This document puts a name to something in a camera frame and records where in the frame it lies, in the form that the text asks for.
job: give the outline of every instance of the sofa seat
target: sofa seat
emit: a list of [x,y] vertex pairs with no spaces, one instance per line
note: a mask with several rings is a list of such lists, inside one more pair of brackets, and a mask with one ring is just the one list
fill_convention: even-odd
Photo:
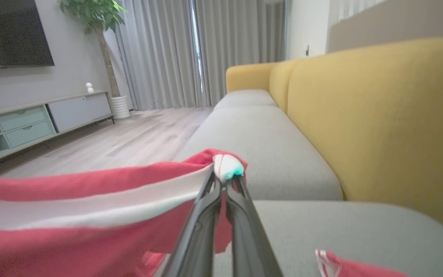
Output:
[[255,200],[343,200],[331,168],[278,107],[214,110],[174,161],[204,149],[232,152],[248,162]]
[[[254,204],[285,277],[320,277],[315,249],[411,277],[443,276],[443,226],[419,212],[335,201]],[[231,276],[229,245],[215,255],[214,277]]]
[[276,106],[276,102],[262,89],[238,90],[225,95],[214,109],[241,106]]

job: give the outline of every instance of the green leaves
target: green leaves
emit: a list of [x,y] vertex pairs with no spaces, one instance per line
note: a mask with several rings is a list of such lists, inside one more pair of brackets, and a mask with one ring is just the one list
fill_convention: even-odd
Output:
[[118,24],[124,24],[119,13],[127,12],[115,0],[59,0],[59,8],[78,18],[85,26],[86,34],[95,28],[111,28],[115,32]]

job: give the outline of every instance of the curtain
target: curtain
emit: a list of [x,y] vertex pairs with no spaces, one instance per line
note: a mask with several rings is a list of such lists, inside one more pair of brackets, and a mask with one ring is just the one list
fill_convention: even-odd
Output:
[[215,105],[225,95],[228,67],[284,59],[284,1],[193,1],[208,105]]
[[135,108],[203,105],[190,0],[123,0],[118,32]]

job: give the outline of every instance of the wooden floor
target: wooden floor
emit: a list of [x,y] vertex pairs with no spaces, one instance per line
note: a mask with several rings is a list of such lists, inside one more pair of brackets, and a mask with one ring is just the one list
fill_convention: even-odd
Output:
[[212,108],[133,112],[32,147],[0,163],[1,178],[29,178],[172,160]]

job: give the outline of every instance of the television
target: television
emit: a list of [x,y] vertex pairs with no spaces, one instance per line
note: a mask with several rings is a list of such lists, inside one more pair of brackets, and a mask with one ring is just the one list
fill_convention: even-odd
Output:
[[0,68],[52,65],[35,0],[0,0]]

